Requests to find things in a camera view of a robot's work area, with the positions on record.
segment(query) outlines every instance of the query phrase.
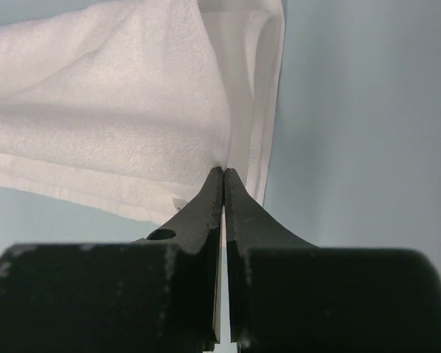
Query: cloth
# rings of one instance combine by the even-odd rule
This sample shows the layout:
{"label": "cloth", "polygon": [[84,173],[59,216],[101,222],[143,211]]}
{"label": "cloth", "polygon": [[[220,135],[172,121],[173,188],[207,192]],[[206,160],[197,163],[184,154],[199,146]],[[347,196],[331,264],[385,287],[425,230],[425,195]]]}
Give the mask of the cloth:
{"label": "cloth", "polygon": [[161,224],[220,165],[261,203],[283,35],[279,0],[120,0],[0,27],[0,186]]}

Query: white cloth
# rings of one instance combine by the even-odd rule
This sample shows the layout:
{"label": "white cloth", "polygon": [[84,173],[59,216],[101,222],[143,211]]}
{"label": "white cloth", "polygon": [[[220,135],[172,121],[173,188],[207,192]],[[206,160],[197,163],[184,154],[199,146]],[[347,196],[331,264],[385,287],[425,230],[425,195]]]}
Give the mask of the white cloth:
{"label": "white cloth", "polygon": [[280,0],[120,0],[0,27],[0,186],[162,223],[220,165],[262,202],[283,32]]}

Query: white towel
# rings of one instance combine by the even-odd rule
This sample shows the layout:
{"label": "white towel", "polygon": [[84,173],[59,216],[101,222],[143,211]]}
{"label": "white towel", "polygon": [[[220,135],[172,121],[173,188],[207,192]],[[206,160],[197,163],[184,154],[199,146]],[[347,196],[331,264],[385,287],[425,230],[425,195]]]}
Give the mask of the white towel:
{"label": "white towel", "polygon": [[262,202],[283,32],[280,0],[120,0],[0,27],[0,186],[160,224],[220,165]]}

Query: fabric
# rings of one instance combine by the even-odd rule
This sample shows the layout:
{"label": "fabric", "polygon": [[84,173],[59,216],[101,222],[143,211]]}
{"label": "fabric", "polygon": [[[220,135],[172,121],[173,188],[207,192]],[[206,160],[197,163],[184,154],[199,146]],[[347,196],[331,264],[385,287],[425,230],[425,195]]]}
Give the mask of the fabric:
{"label": "fabric", "polygon": [[0,27],[0,186],[161,224],[214,166],[262,202],[281,2],[111,1]]}

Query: folded towel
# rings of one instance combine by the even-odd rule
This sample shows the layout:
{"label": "folded towel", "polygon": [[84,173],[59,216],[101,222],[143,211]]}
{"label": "folded towel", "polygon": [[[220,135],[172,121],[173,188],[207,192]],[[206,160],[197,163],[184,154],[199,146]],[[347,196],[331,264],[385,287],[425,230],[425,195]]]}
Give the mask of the folded towel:
{"label": "folded towel", "polygon": [[0,27],[0,186],[160,224],[220,165],[262,202],[283,31],[280,0],[120,0]]}

